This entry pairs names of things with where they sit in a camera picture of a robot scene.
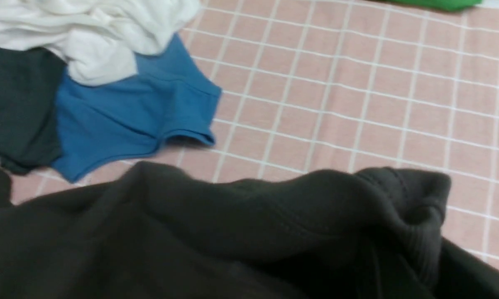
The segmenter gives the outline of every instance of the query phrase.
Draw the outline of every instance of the black sweatshirt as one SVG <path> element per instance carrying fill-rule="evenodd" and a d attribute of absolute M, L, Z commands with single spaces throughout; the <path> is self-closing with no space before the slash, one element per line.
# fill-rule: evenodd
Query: black sweatshirt
<path fill-rule="evenodd" d="M 441 237 L 443 174 L 211 184 L 141 162 L 16 207 L 9 185 L 0 299 L 499 298 L 499 272 Z"/>

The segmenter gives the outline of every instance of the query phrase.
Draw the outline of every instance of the blue t-shirt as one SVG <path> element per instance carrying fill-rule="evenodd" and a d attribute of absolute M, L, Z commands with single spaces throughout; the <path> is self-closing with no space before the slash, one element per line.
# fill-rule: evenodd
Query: blue t-shirt
<path fill-rule="evenodd" d="M 160 56 L 136 55 L 138 75 L 98 87 L 65 71 L 56 96 L 63 154 L 52 167 L 70 182 L 118 159 L 148 157 L 170 138 L 213 145 L 221 89 L 200 72 L 178 35 Z"/>

